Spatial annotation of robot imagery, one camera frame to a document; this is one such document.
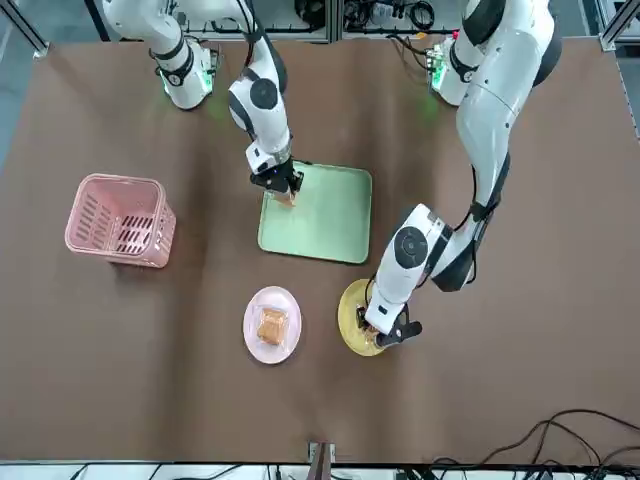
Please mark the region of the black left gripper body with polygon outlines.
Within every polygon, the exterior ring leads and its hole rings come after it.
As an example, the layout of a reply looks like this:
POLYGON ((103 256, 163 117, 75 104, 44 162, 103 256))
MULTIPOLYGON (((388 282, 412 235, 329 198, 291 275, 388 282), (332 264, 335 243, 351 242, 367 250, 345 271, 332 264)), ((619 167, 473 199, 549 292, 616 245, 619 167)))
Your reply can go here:
POLYGON ((418 336, 422 332, 422 324, 414 321, 410 317, 409 305, 405 304, 400 314, 396 317, 390 332, 386 335, 384 346, 379 348, 388 348, 392 345, 402 343, 409 338, 418 336))

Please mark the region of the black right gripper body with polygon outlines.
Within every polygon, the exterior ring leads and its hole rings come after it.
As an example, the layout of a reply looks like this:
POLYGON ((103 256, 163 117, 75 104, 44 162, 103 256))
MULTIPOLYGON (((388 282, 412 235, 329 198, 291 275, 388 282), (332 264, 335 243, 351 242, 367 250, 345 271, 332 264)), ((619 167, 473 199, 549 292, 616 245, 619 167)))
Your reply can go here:
POLYGON ((275 165, 258 174, 252 173, 250 181, 263 189, 271 188, 281 192, 281 194, 291 193, 291 174, 295 171, 293 160, 275 165))

